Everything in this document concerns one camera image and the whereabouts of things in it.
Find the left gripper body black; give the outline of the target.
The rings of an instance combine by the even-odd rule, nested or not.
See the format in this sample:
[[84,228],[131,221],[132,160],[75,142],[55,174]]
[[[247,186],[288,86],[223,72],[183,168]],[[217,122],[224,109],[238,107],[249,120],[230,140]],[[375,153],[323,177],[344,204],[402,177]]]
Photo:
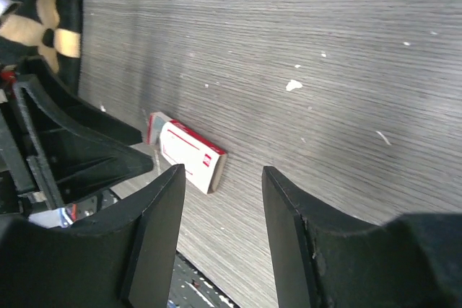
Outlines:
[[119,202],[107,189],[80,203],[64,207],[47,205],[27,163],[29,137],[15,100],[13,86],[16,74],[1,68],[1,214],[21,214],[45,227],[68,227]]

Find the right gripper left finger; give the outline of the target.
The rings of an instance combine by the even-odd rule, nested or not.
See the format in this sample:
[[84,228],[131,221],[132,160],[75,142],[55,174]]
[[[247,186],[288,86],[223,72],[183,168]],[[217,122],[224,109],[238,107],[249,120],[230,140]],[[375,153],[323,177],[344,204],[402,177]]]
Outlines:
[[176,164],[67,228],[1,217],[3,307],[166,307],[186,189]]

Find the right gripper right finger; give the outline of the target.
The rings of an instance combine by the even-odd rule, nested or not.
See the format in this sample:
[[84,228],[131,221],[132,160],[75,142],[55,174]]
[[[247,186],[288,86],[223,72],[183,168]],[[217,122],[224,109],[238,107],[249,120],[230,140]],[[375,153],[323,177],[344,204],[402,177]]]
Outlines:
[[404,214],[378,226],[262,172],[280,307],[459,307],[461,215]]

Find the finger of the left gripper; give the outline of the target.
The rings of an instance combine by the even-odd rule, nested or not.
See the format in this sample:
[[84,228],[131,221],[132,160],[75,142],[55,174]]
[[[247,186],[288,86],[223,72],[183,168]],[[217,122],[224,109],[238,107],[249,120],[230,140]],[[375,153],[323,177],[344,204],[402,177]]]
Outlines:
[[40,56],[24,58],[21,74],[34,74],[51,99],[72,119],[127,146],[142,142],[141,131],[96,108],[71,90]]
[[152,170],[152,158],[67,115],[33,75],[14,85],[32,142],[27,164],[50,209],[64,207]]

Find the red white staple box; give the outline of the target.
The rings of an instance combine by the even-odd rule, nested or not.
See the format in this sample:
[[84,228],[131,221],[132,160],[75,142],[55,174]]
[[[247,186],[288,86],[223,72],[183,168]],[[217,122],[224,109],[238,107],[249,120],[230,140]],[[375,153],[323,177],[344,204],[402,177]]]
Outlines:
[[147,143],[159,146],[169,164],[183,164],[186,179],[202,193],[217,190],[227,160],[224,149],[162,112],[149,116]]

